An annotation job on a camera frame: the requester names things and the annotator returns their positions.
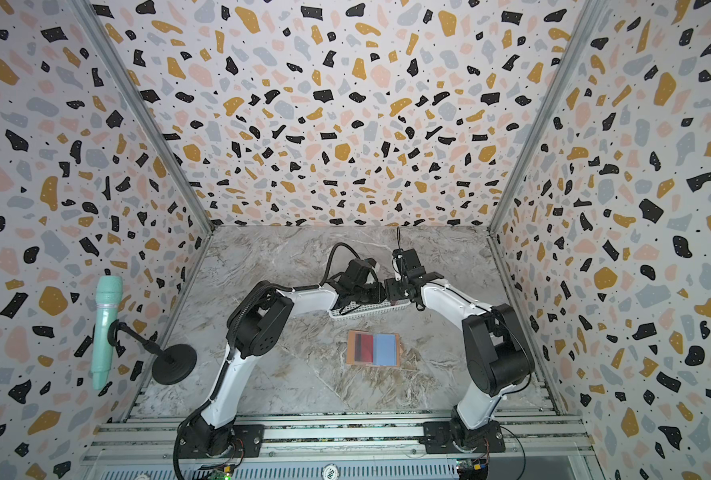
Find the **red VIP card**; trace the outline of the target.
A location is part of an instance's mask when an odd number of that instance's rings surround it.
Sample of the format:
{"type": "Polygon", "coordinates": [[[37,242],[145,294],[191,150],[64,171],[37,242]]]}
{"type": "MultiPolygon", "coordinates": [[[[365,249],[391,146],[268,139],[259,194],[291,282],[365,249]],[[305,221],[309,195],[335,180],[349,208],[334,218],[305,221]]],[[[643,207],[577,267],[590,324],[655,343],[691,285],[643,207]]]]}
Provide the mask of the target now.
{"type": "Polygon", "coordinates": [[[357,363],[373,364],[373,336],[371,334],[355,334],[353,359],[357,363]]]}

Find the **tan leather card holder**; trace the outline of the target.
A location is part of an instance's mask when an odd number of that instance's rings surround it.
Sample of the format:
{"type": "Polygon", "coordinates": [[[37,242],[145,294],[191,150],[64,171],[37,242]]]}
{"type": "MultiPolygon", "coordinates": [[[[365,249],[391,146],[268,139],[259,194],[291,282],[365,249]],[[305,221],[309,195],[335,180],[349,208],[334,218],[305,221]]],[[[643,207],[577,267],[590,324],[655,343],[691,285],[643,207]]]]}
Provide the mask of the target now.
{"type": "Polygon", "coordinates": [[[401,366],[401,342],[397,334],[372,334],[350,330],[347,335],[346,359],[347,365],[375,366],[399,368],[401,366]],[[354,336],[357,333],[373,336],[373,364],[357,363],[353,359],[354,336]]]}

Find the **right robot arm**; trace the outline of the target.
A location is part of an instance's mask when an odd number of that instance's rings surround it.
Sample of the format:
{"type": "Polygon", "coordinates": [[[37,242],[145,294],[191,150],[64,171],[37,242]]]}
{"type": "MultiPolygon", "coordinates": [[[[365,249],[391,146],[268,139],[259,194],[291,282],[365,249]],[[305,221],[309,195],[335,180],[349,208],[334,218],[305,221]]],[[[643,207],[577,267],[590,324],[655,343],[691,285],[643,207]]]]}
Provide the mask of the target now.
{"type": "Polygon", "coordinates": [[[481,303],[428,272],[413,249],[393,251],[393,270],[385,280],[389,300],[433,310],[461,330],[471,384],[453,409],[449,435],[456,448],[473,451],[493,430],[499,403],[527,388],[535,371],[519,318],[509,304],[481,303]]]}

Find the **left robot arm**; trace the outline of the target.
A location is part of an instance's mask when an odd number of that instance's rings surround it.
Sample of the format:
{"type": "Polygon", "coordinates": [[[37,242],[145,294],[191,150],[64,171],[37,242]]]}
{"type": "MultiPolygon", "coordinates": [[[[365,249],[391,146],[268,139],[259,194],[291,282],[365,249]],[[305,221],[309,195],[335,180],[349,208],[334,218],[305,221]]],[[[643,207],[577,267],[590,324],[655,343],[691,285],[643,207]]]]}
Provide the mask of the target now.
{"type": "Polygon", "coordinates": [[[385,288],[371,258],[349,261],[345,271],[314,285],[289,287],[263,280],[227,322],[225,354],[209,396],[177,427],[177,447],[187,443],[209,456],[225,450],[243,390],[261,356],[279,342],[289,319],[351,304],[379,305],[385,288]]]}

